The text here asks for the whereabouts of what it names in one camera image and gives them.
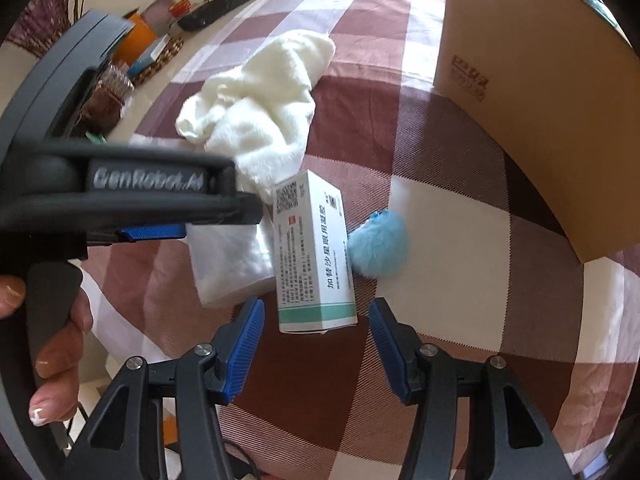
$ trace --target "white cloth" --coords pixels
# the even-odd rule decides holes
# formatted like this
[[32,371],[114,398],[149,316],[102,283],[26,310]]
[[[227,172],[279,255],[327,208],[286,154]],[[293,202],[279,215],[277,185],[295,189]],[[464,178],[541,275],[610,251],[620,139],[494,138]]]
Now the white cloth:
[[292,30],[247,62],[205,81],[187,99],[176,129],[205,150],[233,158],[240,189],[273,203],[274,184],[296,174],[316,104],[311,89],[335,53],[325,34]]

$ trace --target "green stripe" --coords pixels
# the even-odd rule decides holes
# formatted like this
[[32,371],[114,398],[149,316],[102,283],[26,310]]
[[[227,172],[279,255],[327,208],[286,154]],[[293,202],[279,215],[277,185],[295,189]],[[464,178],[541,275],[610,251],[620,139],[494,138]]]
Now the green stripe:
[[355,303],[322,304],[318,306],[297,306],[278,311],[278,319],[285,323],[309,323],[314,321],[332,321],[354,317]]

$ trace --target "fluffy blue ball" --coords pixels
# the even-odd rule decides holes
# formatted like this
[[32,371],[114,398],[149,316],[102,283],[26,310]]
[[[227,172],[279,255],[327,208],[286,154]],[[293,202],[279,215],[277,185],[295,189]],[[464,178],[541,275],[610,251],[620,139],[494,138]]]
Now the fluffy blue ball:
[[366,278],[398,272],[409,254],[404,220],[388,209],[372,213],[349,235],[347,249],[353,270]]

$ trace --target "white plastic bag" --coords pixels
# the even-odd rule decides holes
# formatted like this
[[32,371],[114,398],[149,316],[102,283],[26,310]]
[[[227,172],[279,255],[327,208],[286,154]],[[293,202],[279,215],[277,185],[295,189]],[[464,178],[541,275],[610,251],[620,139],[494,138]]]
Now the white plastic bag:
[[273,223],[187,225],[187,244],[202,305],[219,308],[275,289]]

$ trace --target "checkered tablecloth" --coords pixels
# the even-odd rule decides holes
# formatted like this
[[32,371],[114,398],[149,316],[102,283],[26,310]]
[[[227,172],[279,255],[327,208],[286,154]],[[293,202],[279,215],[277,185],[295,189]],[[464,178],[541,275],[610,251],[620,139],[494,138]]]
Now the checkered tablecloth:
[[[223,433],[286,480],[392,480],[415,415],[391,393],[366,308],[396,317],[455,357],[499,352],[553,428],[574,471],[616,427],[640,349],[640,250],[580,264],[552,213],[482,128],[431,92],[445,0],[257,0],[181,70],[137,142],[178,146],[182,102],[210,75],[295,28],[329,33],[335,58],[313,91],[303,170],[342,191],[348,229],[389,207],[406,219],[399,276],[356,277],[358,324],[324,335],[264,334]],[[126,357],[178,357],[229,320],[200,307],[180,241],[95,249],[84,264],[98,337]],[[468,402],[454,457],[462,478]]]

